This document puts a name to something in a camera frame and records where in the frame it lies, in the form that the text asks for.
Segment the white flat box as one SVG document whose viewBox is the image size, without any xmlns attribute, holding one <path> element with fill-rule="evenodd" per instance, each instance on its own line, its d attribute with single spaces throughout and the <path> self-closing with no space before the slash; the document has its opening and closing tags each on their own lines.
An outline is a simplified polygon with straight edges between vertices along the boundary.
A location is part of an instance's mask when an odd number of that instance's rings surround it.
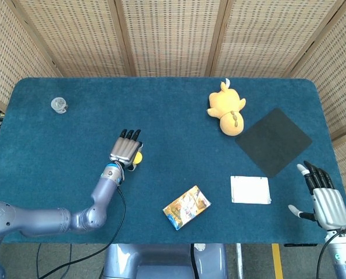
<svg viewBox="0 0 346 279">
<path fill-rule="evenodd" d="M 231 201 L 246 204 L 271 204 L 267 177 L 231 176 Z"/>
</svg>

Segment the black mouse pad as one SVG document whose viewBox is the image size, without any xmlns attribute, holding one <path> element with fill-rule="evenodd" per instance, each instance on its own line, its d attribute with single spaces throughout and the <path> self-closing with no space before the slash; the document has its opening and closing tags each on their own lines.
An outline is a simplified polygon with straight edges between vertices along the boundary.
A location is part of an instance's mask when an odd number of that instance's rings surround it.
<svg viewBox="0 0 346 279">
<path fill-rule="evenodd" d="M 236 143 L 267 177 L 274 177 L 312 140 L 281 109 L 275 108 L 244 131 Z"/>
</svg>

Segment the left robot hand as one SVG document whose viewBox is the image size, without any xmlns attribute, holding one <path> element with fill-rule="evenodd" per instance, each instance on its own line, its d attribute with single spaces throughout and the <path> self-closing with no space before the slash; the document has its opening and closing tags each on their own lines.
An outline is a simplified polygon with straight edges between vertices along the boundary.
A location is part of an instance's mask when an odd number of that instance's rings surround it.
<svg viewBox="0 0 346 279">
<path fill-rule="evenodd" d="M 124 129 L 117 138 L 109 159 L 111 162 L 118 162 L 124 169 L 134 171 L 137 164 L 133 164 L 133 160 L 137 152 L 141 152 L 143 143 L 138 140 L 141 130 Z"/>
</svg>

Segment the blue table cloth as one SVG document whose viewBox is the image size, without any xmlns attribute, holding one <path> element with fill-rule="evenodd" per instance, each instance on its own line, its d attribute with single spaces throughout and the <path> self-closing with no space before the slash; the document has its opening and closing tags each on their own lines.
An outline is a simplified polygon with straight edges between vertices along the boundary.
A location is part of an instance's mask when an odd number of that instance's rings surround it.
<svg viewBox="0 0 346 279">
<path fill-rule="evenodd" d="M 305 160 L 344 189 L 316 86 L 299 78 L 231 79 L 246 99 L 245 128 L 279 108 L 312 140 L 269 177 L 271 204 L 250 205 L 231 201 L 230 177 L 264 173 L 206 112 L 208 96 L 220 82 L 194 77 L 20 80 L 0 130 L 0 201 L 26 209 L 88 208 L 118 136 L 124 129 L 140 129 L 142 162 L 125 173 L 105 225 L 47 241 L 322 243 L 325 230 L 288 209 L 290 204 L 307 212 L 313 208 L 297 169 Z M 67 102 L 66 113 L 51 108 L 56 97 Z M 211 206 L 176 231 L 163 208 L 195 185 Z"/>
</svg>

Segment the robot torso base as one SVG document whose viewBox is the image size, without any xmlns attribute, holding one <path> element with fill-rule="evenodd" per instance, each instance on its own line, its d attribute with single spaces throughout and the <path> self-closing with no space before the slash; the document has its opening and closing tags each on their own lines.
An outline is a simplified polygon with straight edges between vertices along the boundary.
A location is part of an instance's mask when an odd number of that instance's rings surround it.
<svg viewBox="0 0 346 279">
<path fill-rule="evenodd" d="M 229 279 L 224 244 L 112 244 L 99 279 Z"/>
</svg>

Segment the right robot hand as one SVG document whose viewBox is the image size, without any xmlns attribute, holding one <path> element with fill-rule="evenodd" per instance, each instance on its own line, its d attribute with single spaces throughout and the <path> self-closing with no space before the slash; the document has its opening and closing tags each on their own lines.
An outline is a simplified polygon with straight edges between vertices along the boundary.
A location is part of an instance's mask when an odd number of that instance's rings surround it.
<svg viewBox="0 0 346 279">
<path fill-rule="evenodd" d="M 328 172 L 304 161 L 297 165 L 308 187 L 312 202 L 313 212 L 303 212 L 294 205 L 288 205 L 290 212 L 300 219 L 318 223 L 327 230 L 346 229 L 346 206 L 339 190 L 335 189 Z"/>
</svg>

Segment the yellow plush toy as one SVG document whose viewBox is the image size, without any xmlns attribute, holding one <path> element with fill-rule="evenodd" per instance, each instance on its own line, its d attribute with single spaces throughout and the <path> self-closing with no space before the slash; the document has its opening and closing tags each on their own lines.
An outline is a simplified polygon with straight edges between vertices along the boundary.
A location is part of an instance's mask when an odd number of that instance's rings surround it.
<svg viewBox="0 0 346 279">
<path fill-rule="evenodd" d="M 221 131 L 228 136 L 237 136 L 244 129 L 244 119 L 241 110 L 246 105 L 246 99 L 240 98 L 238 92 L 230 88 L 230 80 L 220 83 L 220 91 L 209 94 L 209 108 L 206 110 L 210 117 L 219 119 Z"/>
</svg>

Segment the colourful snack packet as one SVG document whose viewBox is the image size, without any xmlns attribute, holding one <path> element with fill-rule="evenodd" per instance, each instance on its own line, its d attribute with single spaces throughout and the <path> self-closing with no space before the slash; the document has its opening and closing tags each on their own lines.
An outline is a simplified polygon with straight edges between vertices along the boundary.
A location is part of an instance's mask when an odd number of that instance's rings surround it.
<svg viewBox="0 0 346 279">
<path fill-rule="evenodd" d="M 211 202 L 195 185 L 164 207 L 163 212 L 178 231 L 210 206 Z"/>
</svg>

